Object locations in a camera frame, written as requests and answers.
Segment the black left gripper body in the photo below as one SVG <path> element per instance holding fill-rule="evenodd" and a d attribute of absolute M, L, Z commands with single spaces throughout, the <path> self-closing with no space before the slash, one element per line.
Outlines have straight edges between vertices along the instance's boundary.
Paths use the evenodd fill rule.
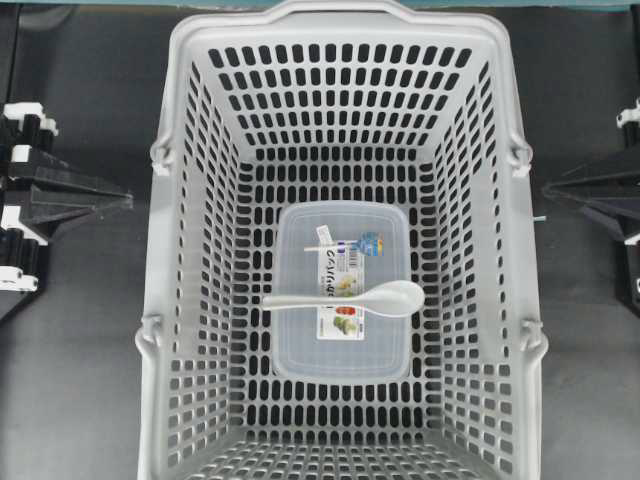
<path fill-rule="evenodd" d="M 29 165 L 34 152 L 49 153 L 58 135 L 56 121 L 39 102 L 7 103 L 1 106 L 1 289 L 35 292 L 40 286 L 40 252 L 49 246 L 26 220 L 27 201 L 21 193 L 31 188 L 29 180 L 10 175 L 14 166 Z"/>

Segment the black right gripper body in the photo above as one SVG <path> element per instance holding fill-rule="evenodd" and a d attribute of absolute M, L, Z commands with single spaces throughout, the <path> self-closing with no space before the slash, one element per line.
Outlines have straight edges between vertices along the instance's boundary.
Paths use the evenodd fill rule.
<path fill-rule="evenodd" d="M 616 117 L 616 124 L 624 133 L 625 177 L 622 185 L 625 220 L 623 221 L 626 265 L 629 278 L 630 302 L 639 305 L 639 99 L 634 107 L 622 110 Z"/>

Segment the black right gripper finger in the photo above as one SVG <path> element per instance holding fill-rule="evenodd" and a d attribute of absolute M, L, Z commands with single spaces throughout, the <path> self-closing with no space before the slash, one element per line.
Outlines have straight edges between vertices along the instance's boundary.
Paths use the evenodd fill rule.
<path fill-rule="evenodd" d="M 600 207 L 589 206 L 586 202 L 568 198 L 556 193 L 545 193 L 546 199 L 570 210 L 604 229 L 614 240 L 638 240 L 639 220 L 613 213 Z"/>
<path fill-rule="evenodd" d="M 607 158 L 579 165 L 546 183 L 543 193 L 559 197 L 577 190 L 586 196 L 596 193 L 636 193 L 639 191 L 639 158 Z"/>

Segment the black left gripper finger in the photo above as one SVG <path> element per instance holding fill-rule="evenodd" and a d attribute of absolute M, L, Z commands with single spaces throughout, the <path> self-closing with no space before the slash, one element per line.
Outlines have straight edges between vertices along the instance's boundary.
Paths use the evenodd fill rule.
<path fill-rule="evenodd" d="M 125 188 L 74 169 L 70 164 L 41 151 L 28 155 L 28 180 L 31 192 L 79 193 L 132 199 Z"/>
<path fill-rule="evenodd" d="M 114 210 L 133 208 L 132 197 L 70 197 L 30 201 L 20 208 L 19 222 L 42 239 L 55 239 L 70 228 Z"/>

